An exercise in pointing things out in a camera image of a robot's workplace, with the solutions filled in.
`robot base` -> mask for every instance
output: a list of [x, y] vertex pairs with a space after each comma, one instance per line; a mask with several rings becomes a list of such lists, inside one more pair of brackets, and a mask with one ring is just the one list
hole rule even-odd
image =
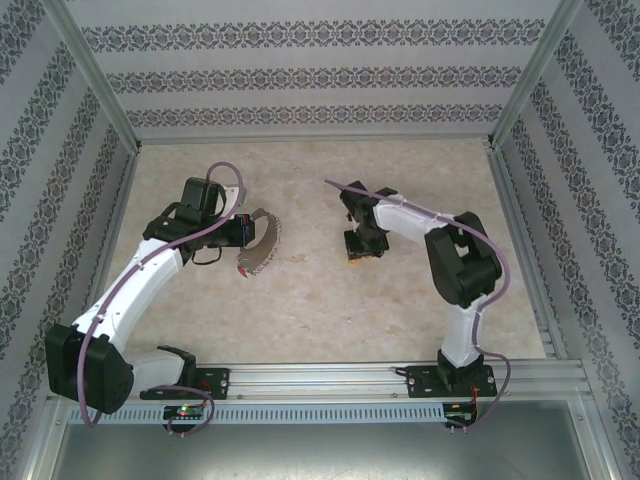
[[474, 366], [473, 369], [459, 372], [463, 374], [449, 386], [442, 380], [440, 365], [412, 365], [396, 368], [395, 372], [407, 379], [409, 398], [471, 397], [474, 388], [477, 389], [478, 397], [495, 397], [498, 389], [493, 368], [490, 365], [482, 365], [482, 357], [479, 360], [479, 365]]

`floor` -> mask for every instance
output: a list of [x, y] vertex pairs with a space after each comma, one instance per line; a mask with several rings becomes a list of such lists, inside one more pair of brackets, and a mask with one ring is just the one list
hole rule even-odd
[[[544, 357], [513, 245], [479, 140], [228, 143], [144, 146], [111, 264], [112, 281], [146, 224], [180, 199], [184, 181], [230, 161], [248, 188], [241, 213], [258, 207], [282, 224], [270, 263], [237, 271], [237, 249], [211, 266], [188, 264], [131, 334], [130, 351], [169, 344], [200, 363], [434, 360], [447, 304], [424, 247], [390, 234], [380, 259], [347, 262], [350, 224], [325, 178], [385, 186], [443, 213], [478, 214], [513, 271], [508, 294], [487, 309], [481, 343], [513, 358]], [[231, 183], [220, 171], [216, 181]]]

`black mounting plate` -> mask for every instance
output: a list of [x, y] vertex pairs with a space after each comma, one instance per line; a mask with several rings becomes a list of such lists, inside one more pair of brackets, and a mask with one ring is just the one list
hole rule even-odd
[[472, 387], [478, 389], [478, 397], [495, 397], [498, 394], [493, 368], [482, 365], [477, 373], [448, 390], [438, 376], [437, 365], [411, 365], [396, 368], [396, 373], [407, 379], [409, 398], [471, 397]]
[[[193, 388], [204, 390], [214, 400], [226, 400], [229, 391], [228, 368], [196, 368], [196, 380]], [[189, 392], [174, 390], [145, 390], [140, 392], [142, 400], [202, 400], [202, 397]]]

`damask pattern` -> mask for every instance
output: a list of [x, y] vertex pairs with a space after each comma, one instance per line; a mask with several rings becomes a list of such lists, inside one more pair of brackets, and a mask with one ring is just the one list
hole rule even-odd
[[593, 308], [591, 294], [580, 272], [573, 247], [567, 238], [564, 222], [553, 199], [551, 187], [547, 183], [522, 118], [515, 123], [511, 135], [518, 147], [519, 160], [524, 165], [540, 215], [547, 228], [547, 235], [562, 271], [562, 278], [569, 292], [578, 324], [582, 329], [586, 348], [592, 357], [591, 361], [595, 366], [598, 379], [603, 385], [602, 391], [607, 396], [607, 406], [611, 411], [612, 420], [618, 425], [618, 436], [625, 445], [625, 453], [631, 459], [634, 474], [640, 476], [640, 436], [637, 433], [640, 431], [640, 425], [636, 423], [638, 418], [631, 411], [631, 397], [624, 391], [625, 384], [620, 380], [620, 369], [614, 361], [612, 346], [602, 333], [603, 328], [598, 312]]
[[607, 160], [623, 186], [625, 196], [640, 221], [640, 164], [638, 147], [627, 135], [627, 129], [615, 113], [613, 103], [598, 83], [598, 77], [587, 62], [573, 35], [568, 33], [558, 45], [555, 57], [573, 88], [591, 130], [596, 134]]
[[14, 0], [0, 21], [0, 85], [22, 55], [33, 32], [44, 18], [38, 0]]
[[493, 122], [502, 105], [331, 105], [129, 110], [134, 127], [309, 123]]
[[525, 20], [344, 20], [85, 27], [96, 53], [373, 45], [533, 45], [545, 27]]
[[629, 0], [588, 0], [591, 12], [609, 40], [627, 62], [633, 78], [640, 80], [640, 15]]
[[9, 138], [0, 160], [0, 223], [11, 206], [11, 198], [22, 182], [26, 167], [31, 163], [36, 147], [42, 140], [45, 127], [64, 91], [76, 63], [63, 42], [56, 49], [47, 69], [29, 99], [24, 115]]
[[107, 75], [117, 94], [290, 88], [510, 88], [520, 67], [267, 68]]
[[24, 237], [24, 243], [18, 249], [18, 259], [9, 273], [0, 299], [0, 360], [5, 357], [4, 350], [11, 341], [11, 332], [16, 320], [22, 315], [22, 306], [31, 289], [35, 272], [45, 251], [53, 226], [58, 218], [65, 195], [71, 183], [76, 165], [87, 142], [94, 120], [98, 115], [100, 103], [91, 89], [85, 93], [76, 117], [71, 124], [67, 138], [42, 192], [34, 218]]
[[[49, 328], [51, 328], [54, 323], [59, 322], [64, 316], [67, 307], [66, 301], [72, 289], [76, 271], [80, 265], [84, 246], [88, 240], [90, 228], [98, 210], [99, 198], [109, 175], [118, 144], [118, 135], [115, 129], [110, 126], [83, 196], [73, 230], [70, 232], [69, 242], [62, 255], [62, 261], [58, 267], [51, 294], [42, 312], [42, 319], [38, 324], [37, 333], [29, 350], [29, 359], [24, 365], [24, 372], [18, 383], [19, 390], [15, 393], [16, 400], [9, 408], [8, 421], [2, 427], [2, 437], [0, 438], [0, 478], [11, 478], [11, 470], [19, 458], [20, 448], [24, 441], [29, 419], [34, 412], [42, 378], [46, 376], [44, 338]], [[120, 187], [124, 183], [126, 167], [125, 164], [120, 174], [118, 189], [113, 203], [110, 206], [109, 220], [107, 221], [100, 245], [104, 245], [106, 240]], [[92, 282], [97, 271], [97, 266], [98, 261], [94, 264]], [[78, 315], [84, 311], [85, 307], [86, 305], [83, 305], [81, 308], [76, 308], [66, 316], [73, 317]]]
[[615, 294], [616, 305], [622, 311], [622, 319], [627, 322], [627, 332], [635, 340], [635, 348], [640, 349], [640, 288], [633, 283], [635, 279], [629, 273], [629, 263], [622, 256], [622, 249], [617, 246], [618, 239], [611, 232], [611, 225], [604, 209], [600, 207], [587, 170], [573, 147], [569, 132], [543, 81], [531, 93], [531, 101], [558, 156], [560, 168], [585, 222], [589, 240], [604, 268], [604, 277]]

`enclosure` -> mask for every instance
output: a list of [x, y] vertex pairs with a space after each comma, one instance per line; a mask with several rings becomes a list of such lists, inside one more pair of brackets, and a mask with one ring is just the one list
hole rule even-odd
[[[0, 478], [640, 478], [638, 7], [3, 0]], [[49, 389], [45, 335], [218, 161], [278, 243], [255, 275], [236, 249], [187, 265], [127, 352], [227, 368], [225, 400], [195, 441], [160, 427], [179, 400], [87, 429]], [[450, 434], [469, 399], [413, 398], [394, 371], [445, 336], [424, 246], [391, 232], [347, 262], [325, 179], [472, 211], [504, 251], [480, 344], [512, 373], [482, 427]]]

